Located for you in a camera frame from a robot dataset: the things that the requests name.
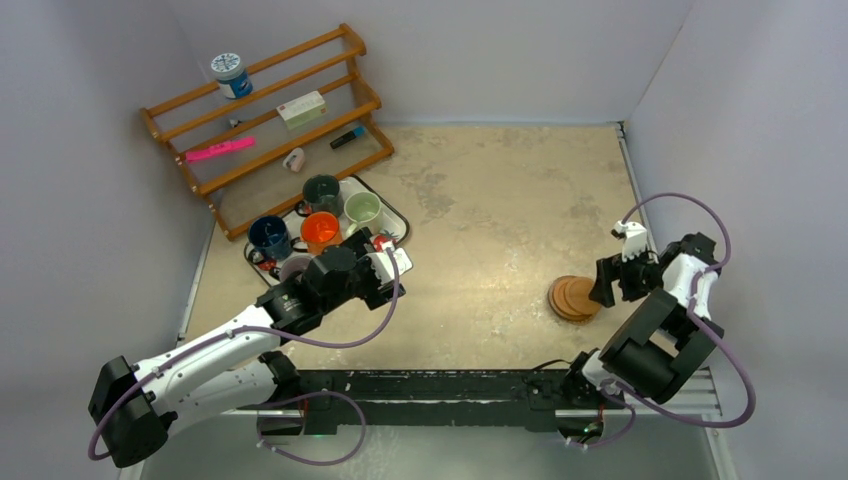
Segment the dark grooved wooden coaster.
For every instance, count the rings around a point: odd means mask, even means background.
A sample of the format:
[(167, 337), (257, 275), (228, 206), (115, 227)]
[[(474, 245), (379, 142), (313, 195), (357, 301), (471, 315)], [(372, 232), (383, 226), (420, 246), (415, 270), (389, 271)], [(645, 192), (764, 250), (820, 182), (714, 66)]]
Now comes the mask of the dark grooved wooden coaster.
[(568, 323), (575, 325), (583, 325), (589, 323), (597, 314), (591, 318), (572, 319), (568, 317), (567, 313), (564, 310), (565, 303), (563, 296), (563, 288), (566, 285), (566, 279), (569, 277), (572, 277), (572, 275), (559, 277), (551, 284), (547, 292), (548, 304), (558, 317)]

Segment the white strawberry metal tray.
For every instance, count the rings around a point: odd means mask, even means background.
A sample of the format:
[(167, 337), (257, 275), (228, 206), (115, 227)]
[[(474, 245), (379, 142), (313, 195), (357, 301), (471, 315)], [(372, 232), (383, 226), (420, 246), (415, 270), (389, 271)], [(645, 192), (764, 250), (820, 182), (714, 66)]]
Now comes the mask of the white strawberry metal tray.
[[(406, 271), (411, 270), (413, 268), (412, 260), (401, 247), (402, 242), (410, 233), (410, 224), (407, 219), (387, 200), (381, 197), (374, 189), (356, 175), (351, 175), (340, 180), (340, 186), (343, 200), (347, 200), (349, 196), (354, 193), (363, 191), (373, 192), (380, 198), (383, 205), (383, 223), (380, 232), (374, 236), (373, 243), (376, 249), (380, 250), (382, 244), (391, 239), (395, 245), (395, 258), (399, 266), (400, 273), (404, 274)], [(298, 253), (293, 251), (293, 254), (298, 255), (309, 253)], [(244, 246), (244, 257), (247, 263), (269, 287), (279, 284), (277, 279), (277, 267), (283, 260), (274, 260), (269, 257), (262, 257), (250, 242), (247, 242)]]

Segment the plain round wooden coaster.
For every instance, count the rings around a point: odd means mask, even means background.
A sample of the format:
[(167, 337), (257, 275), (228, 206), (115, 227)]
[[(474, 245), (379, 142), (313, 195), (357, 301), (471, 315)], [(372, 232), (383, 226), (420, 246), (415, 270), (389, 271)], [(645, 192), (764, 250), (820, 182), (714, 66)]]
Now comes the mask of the plain round wooden coaster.
[(596, 315), (601, 305), (590, 298), (594, 281), (587, 277), (572, 276), (563, 288), (565, 307), (569, 318), (585, 319)]

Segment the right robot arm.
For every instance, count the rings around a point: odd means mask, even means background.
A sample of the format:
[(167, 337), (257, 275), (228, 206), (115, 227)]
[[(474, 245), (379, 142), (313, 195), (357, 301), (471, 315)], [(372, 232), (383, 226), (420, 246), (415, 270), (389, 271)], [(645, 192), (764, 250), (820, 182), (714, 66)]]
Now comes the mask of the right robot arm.
[(596, 261), (586, 298), (603, 308), (618, 300), (639, 305), (604, 347), (576, 357), (561, 392), (569, 404), (584, 407), (601, 390), (616, 395), (626, 385), (664, 404), (715, 349), (705, 328), (724, 335), (708, 307), (721, 273), (716, 243), (702, 233), (689, 233), (655, 253), (647, 229), (638, 222), (617, 223), (612, 234), (622, 240), (622, 250)]

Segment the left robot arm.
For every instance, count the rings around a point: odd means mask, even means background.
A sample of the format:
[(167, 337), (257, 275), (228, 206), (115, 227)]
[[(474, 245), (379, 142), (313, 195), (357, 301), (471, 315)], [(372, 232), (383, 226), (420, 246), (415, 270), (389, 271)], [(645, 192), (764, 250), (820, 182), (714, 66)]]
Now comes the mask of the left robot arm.
[[(130, 363), (118, 356), (99, 372), (88, 412), (95, 423), (87, 455), (118, 468), (157, 452), (170, 435), (211, 416), (243, 407), (305, 408), (330, 395), (309, 392), (279, 348), (299, 342), (333, 350), (363, 345), (388, 325), (413, 267), (391, 240), (373, 244), (366, 231), (310, 258), (305, 268), (282, 277), (238, 315), (166, 353)], [(378, 327), (349, 342), (307, 338), (329, 313), (360, 299), (389, 310)]]

